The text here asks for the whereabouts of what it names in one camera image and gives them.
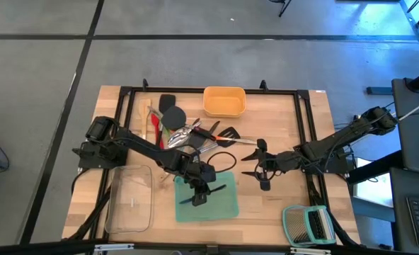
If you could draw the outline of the silver metal scoop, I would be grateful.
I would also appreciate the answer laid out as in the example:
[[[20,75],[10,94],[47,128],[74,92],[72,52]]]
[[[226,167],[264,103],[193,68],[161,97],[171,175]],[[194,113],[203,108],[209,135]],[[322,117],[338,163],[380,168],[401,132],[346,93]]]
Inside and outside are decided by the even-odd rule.
[[[174,148],[187,142],[190,138],[191,130],[198,127],[200,124],[201,121],[198,118],[192,125],[185,124],[183,127],[176,130],[168,139],[168,148]]]

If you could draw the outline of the black front frame rail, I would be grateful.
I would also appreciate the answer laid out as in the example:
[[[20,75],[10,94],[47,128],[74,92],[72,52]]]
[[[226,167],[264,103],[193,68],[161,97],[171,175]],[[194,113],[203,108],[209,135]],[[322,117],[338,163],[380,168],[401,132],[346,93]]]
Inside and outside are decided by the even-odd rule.
[[[177,250],[200,252],[204,255],[230,255],[233,252],[279,253],[284,255],[419,255],[406,251],[371,249],[363,246],[317,245],[231,245],[231,244],[173,244],[152,242],[108,242],[105,239],[66,239],[58,242],[14,244],[0,246],[0,255],[76,255],[93,252],[134,250]]]

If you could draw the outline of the wooden spatula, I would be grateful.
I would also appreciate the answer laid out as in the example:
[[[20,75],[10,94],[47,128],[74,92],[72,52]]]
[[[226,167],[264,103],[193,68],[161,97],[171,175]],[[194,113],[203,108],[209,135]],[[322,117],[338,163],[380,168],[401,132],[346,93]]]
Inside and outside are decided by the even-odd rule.
[[[150,112],[151,100],[141,99],[139,101],[139,116],[141,120],[141,136],[145,140],[147,138],[147,121]]]

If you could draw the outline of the grey blue floor bar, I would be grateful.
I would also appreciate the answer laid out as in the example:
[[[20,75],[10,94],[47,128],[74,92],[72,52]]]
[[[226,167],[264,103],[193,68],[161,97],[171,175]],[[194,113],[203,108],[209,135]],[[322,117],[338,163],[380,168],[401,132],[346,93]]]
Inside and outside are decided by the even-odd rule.
[[[379,86],[369,86],[366,88],[368,95],[378,95],[378,96],[392,96],[393,89],[391,87],[379,87]]]

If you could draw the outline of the black diagonal beam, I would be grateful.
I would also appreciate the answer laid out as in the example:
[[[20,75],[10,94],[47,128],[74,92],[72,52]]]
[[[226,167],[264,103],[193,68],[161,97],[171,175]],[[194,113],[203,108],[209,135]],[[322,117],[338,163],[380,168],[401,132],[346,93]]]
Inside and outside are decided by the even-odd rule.
[[[360,183],[376,176],[386,174],[390,171],[390,168],[404,168],[403,153],[401,150],[350,171],[346,181],[348,184]]]

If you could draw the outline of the teal framed grater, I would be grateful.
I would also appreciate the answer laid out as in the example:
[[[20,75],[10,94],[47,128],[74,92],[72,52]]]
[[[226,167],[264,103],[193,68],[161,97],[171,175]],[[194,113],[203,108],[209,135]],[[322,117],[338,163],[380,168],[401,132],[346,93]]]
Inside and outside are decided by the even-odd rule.
[[[294,247],[335,244],[331,217],[325,205],[292,205],[282,211],[282,226]]]

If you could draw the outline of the black stand legs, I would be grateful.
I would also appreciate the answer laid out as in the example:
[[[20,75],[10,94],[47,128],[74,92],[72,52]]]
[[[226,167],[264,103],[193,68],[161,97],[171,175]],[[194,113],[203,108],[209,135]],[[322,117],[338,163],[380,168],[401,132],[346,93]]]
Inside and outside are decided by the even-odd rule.
[[[292,0],[268,0],[268,1],[274,4],[281,4],[280,12],[278,13],[279,18],[282,17],[283,13],[286,11],[287,7],[292,2]]]

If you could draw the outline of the black spatula steel shaft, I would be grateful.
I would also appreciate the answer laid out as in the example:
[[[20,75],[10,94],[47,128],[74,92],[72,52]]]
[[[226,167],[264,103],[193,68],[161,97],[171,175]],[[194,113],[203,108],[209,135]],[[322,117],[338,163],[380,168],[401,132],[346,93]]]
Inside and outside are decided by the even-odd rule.
[[[176,97],[171,94],[162,94],[159,99],[159,111],[164,114],[171,106],[174,106]]]

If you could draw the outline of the orange plastic bin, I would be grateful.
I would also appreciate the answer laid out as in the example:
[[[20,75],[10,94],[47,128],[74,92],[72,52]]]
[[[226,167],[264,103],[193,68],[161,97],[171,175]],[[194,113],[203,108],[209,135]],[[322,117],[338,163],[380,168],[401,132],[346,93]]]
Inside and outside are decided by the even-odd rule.
[[[208,86],[203,109],[209,117],[238,118],[246,110],[246,92],[241,87]]]

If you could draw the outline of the black frame strut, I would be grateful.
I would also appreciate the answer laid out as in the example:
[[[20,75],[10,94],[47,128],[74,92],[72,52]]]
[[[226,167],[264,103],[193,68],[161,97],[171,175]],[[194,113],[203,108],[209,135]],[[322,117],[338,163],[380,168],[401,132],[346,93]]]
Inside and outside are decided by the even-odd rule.
[[[107,213],[110,181],[107,176],[79,179],[71,197],[62,239],[98,239]]]
[[[328,205],[328,203],[323,200],[323,198],[320,196],[320,193],[316,190],[313,182],[313,176],[311,174],[305,174],[305,177],[310,205]],[[333,223],[333,229],[342,244],[347,247],[358,247],[359,244],[349,237],[348,233],[341,227],[332,212],[329,209],[327,209],[327,211]]]

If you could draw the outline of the teal plastic tray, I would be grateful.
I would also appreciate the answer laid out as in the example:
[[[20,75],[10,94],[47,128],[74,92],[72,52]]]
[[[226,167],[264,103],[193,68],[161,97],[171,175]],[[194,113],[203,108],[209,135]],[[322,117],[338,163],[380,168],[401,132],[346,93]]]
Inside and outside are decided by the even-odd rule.
[[[197,207],[190,203],[180,205],[182,200],[191,198],[194,190],[190,188],[181,177],[174,181],[176,221],[177,222],[201,222],[208,220],[222,220],[237,217],[239,205],[236,192],[236,182],[231,172],[224,172],[216,175],[214,182],[208,183],[210,190],[226,184],[226,188],[210,194],[207,202]]]

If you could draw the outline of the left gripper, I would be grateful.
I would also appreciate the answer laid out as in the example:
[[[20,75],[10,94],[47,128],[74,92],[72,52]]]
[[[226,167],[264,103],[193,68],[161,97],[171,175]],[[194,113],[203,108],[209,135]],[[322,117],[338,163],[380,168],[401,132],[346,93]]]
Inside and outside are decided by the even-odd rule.
[[[194,190],[194,195],[191,198],[182,200],[179,202],[180,205],[190,203],[197,207],[207,202],[207,197],[217,191],[221,191],[226,188],[226,184],[218,186],[212,190],[208,186],[208,183],[216,181],[216,171],[211,165],[203,165],[200,167],[200,172],[195,178],[190,181],[190,187]]]

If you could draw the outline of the dark desk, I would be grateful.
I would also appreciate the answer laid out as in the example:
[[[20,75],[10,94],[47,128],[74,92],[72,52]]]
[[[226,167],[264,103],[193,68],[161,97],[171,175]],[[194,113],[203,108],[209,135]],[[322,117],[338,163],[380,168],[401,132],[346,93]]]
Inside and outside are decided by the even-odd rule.
[[[394,246],[406,253],[419,254],[407,197],[419,197],[419,173],[404,169],[390,169],[394,204]]]

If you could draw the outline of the orange handled steel knife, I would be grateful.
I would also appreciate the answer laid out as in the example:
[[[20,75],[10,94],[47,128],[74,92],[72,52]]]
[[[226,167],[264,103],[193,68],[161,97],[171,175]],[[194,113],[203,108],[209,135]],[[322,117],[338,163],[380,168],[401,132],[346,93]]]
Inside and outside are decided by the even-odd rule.
[[[242,138],[230,138],[230,137],[215,136],[215,139],[216,139],[216,141],[230,141],[230,142],[239,142],[239,143],[243,143],[243,144],[257,145],[256,141],[242,139]]]

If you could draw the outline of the dark grey side table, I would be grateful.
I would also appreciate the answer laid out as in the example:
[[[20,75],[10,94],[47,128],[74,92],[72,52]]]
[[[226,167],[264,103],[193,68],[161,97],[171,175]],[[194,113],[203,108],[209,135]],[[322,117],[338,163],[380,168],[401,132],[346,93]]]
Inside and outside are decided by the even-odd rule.
[[[419,93],[408,90],[402,79],[394,79],[392,89],[403,163],[419,172]]]

